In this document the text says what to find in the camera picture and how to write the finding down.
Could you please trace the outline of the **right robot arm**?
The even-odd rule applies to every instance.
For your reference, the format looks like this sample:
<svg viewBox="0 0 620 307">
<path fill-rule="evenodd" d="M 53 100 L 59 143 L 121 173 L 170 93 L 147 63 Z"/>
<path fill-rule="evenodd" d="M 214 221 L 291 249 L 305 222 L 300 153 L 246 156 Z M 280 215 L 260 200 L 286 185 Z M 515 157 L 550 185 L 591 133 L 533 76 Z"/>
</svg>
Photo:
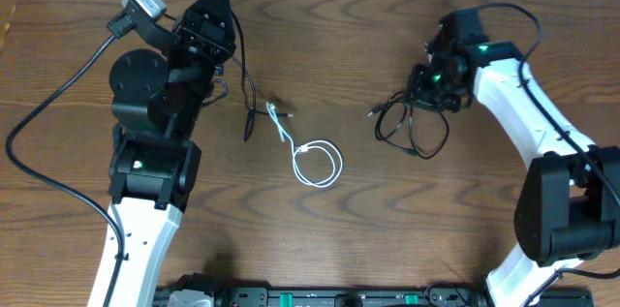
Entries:
<svg viewBox="0 0 620 307">
<path fill-rule="evenodd" d="M 566 274 L 619 245 L 619 149 L 582 134 L 537 84 L 532 52 L 489 39 L 480 7 L 438 22 L 407 82 L 410 107 L 457 112 L 478 102 L 500 123 L 527 174 L 513 215 L 516 244 L 485 277 L 489 306 L 533 306 Z"/>
</svg>

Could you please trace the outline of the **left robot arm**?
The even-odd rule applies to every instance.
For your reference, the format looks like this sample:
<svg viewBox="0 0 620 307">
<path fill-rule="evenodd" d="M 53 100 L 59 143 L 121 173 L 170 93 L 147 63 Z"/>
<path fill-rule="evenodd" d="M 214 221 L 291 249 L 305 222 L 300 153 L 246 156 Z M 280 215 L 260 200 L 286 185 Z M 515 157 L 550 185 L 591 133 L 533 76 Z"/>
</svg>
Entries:
<svg viewBox="0 0 620 307">
<path fill-rule="evenodd" d="M 88 303 L 148 306 L 195 185 L 202 152 L 191 134 L 236 49 L 230 0 L 197 0 L 172 29 L 163 0 L 122 0 L 108 22 L 117 39 L 147 44 L 109 73 L 113 155 L 107 240 Z"/>
</svg>

